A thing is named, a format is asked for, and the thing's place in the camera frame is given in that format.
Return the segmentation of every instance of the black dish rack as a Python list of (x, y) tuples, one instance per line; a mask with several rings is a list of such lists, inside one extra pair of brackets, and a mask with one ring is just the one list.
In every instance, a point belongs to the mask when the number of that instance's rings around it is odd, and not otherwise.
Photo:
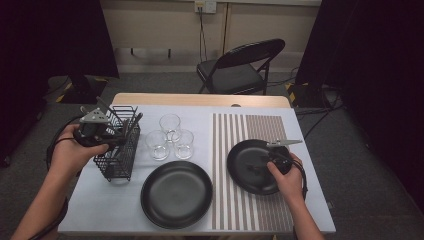
[[(129, 119), (130, 126), (133, 124), (137, 108), (114, 106), (112, 109), (115, 114), (109, 112), (107, 116), (114, 129), (122, 129), (122, 121), (125, 119)], [(140, 125), (137, 123), (129, 133), (125, 145), (116, 146), (113, 150), (94, 157), (94, 162), (109, 182), (112, 178), (126, 178), (130, 181), (139, 137)]]

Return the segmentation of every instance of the hand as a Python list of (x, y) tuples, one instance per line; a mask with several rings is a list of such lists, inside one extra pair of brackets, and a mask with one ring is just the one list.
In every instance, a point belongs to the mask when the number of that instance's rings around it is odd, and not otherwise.
[(107, 144), (95, 147), (83, 147), (73, 138), (73, 132), (79, 127), (78, 124), (68, 125), (58, 138), (55, 146), (50, 172), (73, 177), (87, 164), (90, 158), (105, 153)]
[[(290, 155), (294, 161), (302, 165), (302, 160), (294, 153), (290, 153)], [(267, 167), (277, 181), (278, 189), (283, 194), (284, 199), (287, 201), (303, 199), (302, 174), (297, 167), (292, 165), (290, 171), (286, 175), (283, 175), (272, 162), (268, 162)]]

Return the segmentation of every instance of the chair seat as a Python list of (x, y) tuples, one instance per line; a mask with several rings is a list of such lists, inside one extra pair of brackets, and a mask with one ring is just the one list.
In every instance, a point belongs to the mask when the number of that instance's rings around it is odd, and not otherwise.
[[(197, 65), (197, 70), (203, 76), (209, 76), (217, 60), (205, 61)], [(217, 94), (235, 94), (259, 91), (264, 87), (262, 76), (250, 65), (240, 65), (217, 69), (213, 74), (213, 88)]]

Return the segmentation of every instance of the white table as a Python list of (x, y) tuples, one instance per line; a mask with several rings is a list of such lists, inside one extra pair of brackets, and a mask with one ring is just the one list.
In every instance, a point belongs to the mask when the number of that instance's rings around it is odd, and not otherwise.
[[(247, 226), (236, 230), (228, 219), (212, 228), (212, 207), (196, 224), (180, 229), (166, 230), (154, 225), (140, 205), (140, 191), (144, 180), (158, 166), (177, 160), (172, 154), (161, 162), (152, 160), (143, 143), (146, 133), (159, 129), (159, 118), (167, 113), (181, 117), (182, 128), (195, 135), (195, 152), (191, 162), (201, 166), (212, 178), (211, 131), (213, 114), (261, 115), (281, 117), (287, 139), (302, 139), (297, 118), (289, 108), (257, 107), (213, 107), (213, 106), (170, 106), (139, 105), (144, 116), (140, 121), (141, 136), (134, 162), (131, 181), (114, 179), (108, 182), (94, 162), (90, 161), (82, 171), (69, 202), (68, 214), (59, 226), (59, 232), (69, 235), (222, 235), (222, 234), (282, 234), (291, 232), (291, 226), (273, 229), (252, 230)], [(304, 143), (290, 146), (302, 160), (308, 178), (307, 206), (318, 227), (324, 233), (335, 232), (324, 195)]]

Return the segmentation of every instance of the black plate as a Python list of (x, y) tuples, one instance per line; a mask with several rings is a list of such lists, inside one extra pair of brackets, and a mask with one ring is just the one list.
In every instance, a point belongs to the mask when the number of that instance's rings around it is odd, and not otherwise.
[(212, 182), (201, 167), (187, 161), (169, 162), (147, 177), (141, 189), (141, 207), (160, 227), (185, 228), (208, 211), (212, 191)]
[(257, 139), (237, 143), (228, 153), (227, 169), (231, 178), (244, 190), (259, 195), (278, 192), (278, 185), (269, 172), (267, 142)]

